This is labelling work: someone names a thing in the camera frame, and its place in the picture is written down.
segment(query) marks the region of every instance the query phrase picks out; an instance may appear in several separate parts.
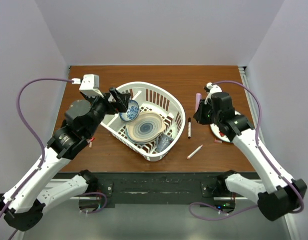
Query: pink marker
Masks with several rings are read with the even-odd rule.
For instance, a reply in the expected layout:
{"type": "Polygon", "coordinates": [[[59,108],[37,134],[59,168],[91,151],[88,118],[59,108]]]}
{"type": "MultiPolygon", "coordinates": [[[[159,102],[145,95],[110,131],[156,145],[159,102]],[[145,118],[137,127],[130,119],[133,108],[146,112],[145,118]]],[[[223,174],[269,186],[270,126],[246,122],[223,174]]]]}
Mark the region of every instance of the pink marker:
{"type": "Polygon", "coordinates": [[[196,93],[196,105],[195,105],[195,112],[197,112],[199,101],[202,99],[202,95],[200,93],[196,93]]]}

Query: ceramic plate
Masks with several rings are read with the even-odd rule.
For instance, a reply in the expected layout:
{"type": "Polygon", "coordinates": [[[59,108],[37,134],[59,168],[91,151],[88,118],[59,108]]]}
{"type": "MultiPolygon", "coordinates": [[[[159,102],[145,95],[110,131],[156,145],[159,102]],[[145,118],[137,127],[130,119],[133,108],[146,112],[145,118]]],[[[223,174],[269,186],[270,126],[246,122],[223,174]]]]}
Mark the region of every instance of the ceramic plate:
{"type": "Polygon", "coordinates": [[[162,117],[152,111],[141,112],[136,120],[126,124],[128,137],[139,144],[153,141],[165,129],[162,117]]]}

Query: metal bracket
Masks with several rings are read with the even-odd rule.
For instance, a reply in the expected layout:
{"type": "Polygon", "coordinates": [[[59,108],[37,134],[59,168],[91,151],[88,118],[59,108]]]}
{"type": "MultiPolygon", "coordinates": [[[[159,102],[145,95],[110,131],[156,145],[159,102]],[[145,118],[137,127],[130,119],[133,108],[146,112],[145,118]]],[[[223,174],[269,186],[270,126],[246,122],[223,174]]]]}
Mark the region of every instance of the metal bracket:
{"type": "Polygon", "coordinates": [[[100,191],[108,197],[112,196],[113,182],[112,181],[102,181],[102,180],[98,180],[98,181],[100,182],[100,185],[99,185],[100,191]]]}

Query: marker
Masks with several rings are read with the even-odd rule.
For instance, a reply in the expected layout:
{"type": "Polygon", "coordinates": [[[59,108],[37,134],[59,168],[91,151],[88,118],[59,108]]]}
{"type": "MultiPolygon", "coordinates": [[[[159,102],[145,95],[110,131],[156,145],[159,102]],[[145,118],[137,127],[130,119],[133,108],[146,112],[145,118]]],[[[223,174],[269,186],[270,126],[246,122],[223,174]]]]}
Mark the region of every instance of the marker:
{"type": "Polygon", "coordinates": [[[190,117],[188,118],[188,138],[190,139],[191,137],[191,130],[192,130],[192,122],[190,117]]]}
{"type": "Polygon", "coordinates": [[[200,145],[198,148],[196,148],[195,151],[193,151],[191,154],[189,154],[189,156],[187,157],[187,159],[190,159],[193,155],[196,154],[196,152],[198,152],[201,148],[202,148],[203,145],[200,145]]]}
{"type": "Polygon", "coordinates": [[[195,104],[195,112],[197,112],[197,109],[199,107],[200,99],[202,99],[202,95],[200,93],[196,93],[196,104],[195,104]]]}

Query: black marker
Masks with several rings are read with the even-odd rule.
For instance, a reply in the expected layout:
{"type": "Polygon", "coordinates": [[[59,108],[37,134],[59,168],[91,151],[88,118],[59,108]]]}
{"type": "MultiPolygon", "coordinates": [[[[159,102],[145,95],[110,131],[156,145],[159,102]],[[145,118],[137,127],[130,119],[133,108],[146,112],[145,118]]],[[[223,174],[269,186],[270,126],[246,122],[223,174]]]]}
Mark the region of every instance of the black marker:
{"type": "Polygon", "coordinates": [[[191,137],[191,127],[192,127],[192,122],[190,117],[188,118],[188,138],[190,139],[191,137]]]}

